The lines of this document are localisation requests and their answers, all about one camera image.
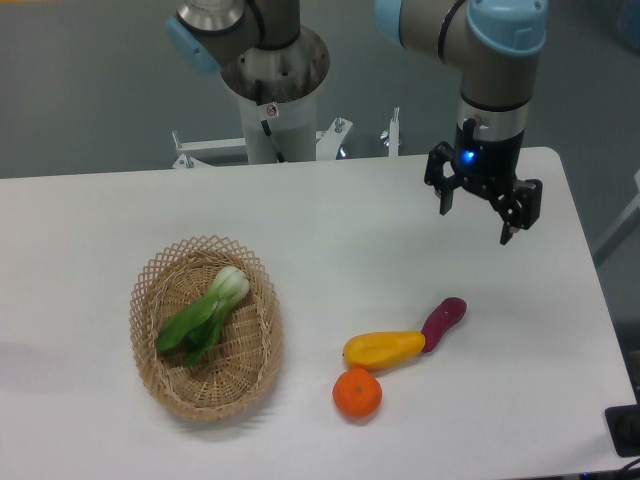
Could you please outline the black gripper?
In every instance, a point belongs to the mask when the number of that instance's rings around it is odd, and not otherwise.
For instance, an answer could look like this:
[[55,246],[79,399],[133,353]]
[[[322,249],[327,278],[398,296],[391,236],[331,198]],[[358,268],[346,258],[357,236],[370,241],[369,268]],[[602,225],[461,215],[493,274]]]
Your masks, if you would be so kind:
[[[500,244],[506,245],[520,230],[529,230],[541,211],[543,183],[537,179],[516,179],[516,165],[524,132],[508,139],[481,140],[475,119],[457,128],[454,148],[438,143],[428,153],[424,183],[439,198],[439,213],[453,206],[454,191],[461,186],[469,193],[490,201],[503,221]],[[454,172],[447,176],[446,166]]]

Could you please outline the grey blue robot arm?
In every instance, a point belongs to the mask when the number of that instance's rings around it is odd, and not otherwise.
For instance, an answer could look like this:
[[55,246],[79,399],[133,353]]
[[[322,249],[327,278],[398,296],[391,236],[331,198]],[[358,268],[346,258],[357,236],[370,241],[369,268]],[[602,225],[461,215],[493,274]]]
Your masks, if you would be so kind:
[[[424,181],[448,212],[457,189],[488,201],[501,241],[529,229],[541,210],[542,184],[516,166],[540,52],[544,1],[378,1],[378,31],[404,49],[459,69],[453,143],[428,155]],[[183,1],[166,21],[174,48],[193,70],[220,75],[238,96],[253,163],[317,158],[315,117],[304,103],[324,83],[324,41],[302,25],[296,1]]]

